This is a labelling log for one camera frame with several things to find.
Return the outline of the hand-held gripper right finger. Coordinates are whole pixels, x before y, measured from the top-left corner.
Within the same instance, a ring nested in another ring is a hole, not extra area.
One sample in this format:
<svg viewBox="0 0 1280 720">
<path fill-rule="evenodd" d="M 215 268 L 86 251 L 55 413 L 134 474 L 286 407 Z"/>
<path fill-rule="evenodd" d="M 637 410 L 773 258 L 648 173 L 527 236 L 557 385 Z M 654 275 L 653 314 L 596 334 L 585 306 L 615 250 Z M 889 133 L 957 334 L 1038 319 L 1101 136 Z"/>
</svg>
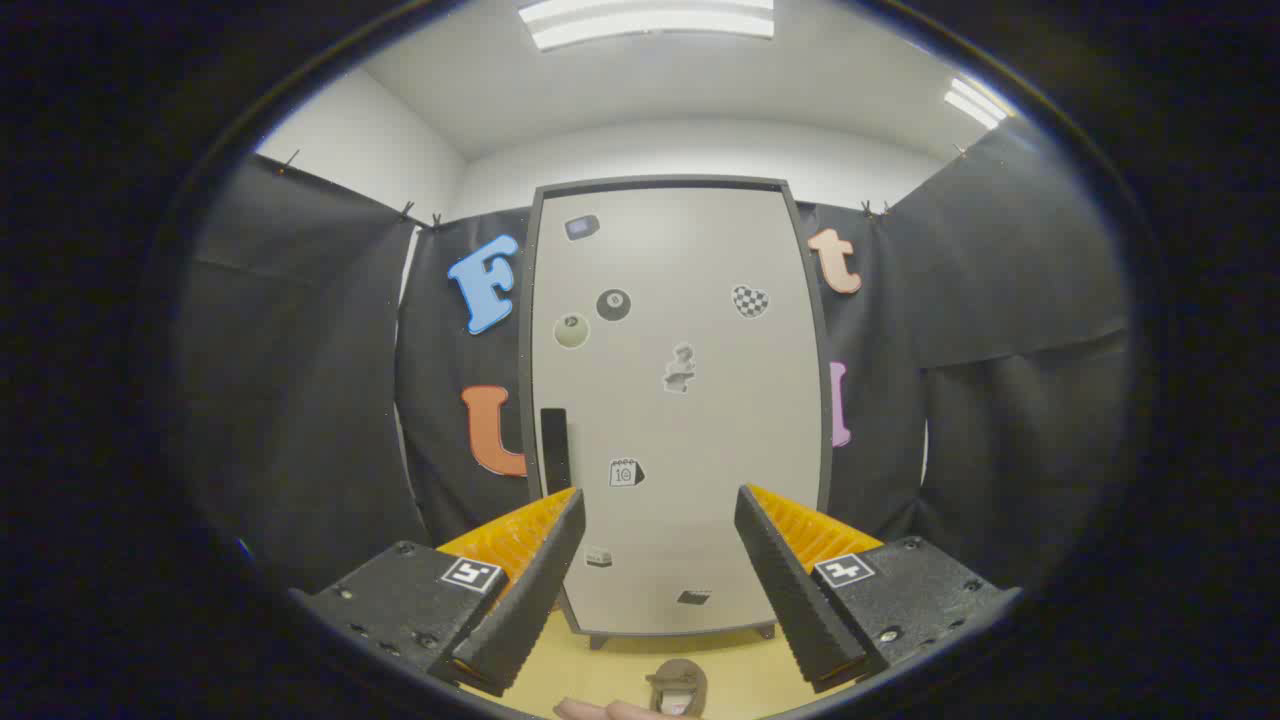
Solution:
<svg viewBox="0 0 1280 720">
<path fill-rule="evenodd" d="M 878 541 L 759 486 L 739 489 L 733 524 L 815 692 L 915 667 L 1021 598 L 920 536 Z"/>
</svg>

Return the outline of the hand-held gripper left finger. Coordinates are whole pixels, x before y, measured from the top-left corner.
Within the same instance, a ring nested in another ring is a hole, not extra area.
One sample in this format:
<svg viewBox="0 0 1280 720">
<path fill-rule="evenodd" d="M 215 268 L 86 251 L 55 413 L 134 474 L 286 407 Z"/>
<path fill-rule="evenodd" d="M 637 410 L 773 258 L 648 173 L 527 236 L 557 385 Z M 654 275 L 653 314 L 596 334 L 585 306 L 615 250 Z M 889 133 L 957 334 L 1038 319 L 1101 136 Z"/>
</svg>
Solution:
<svg viewBox="0 0 1280 720">
<path fill-rule="evenodd" d="M 584 495 L 570 487 L 439 547 L 398 541 L 291 596 L 339 647 L 393 675 L 498 697 L 532 652 L 585 524 Z"/>
</svg>

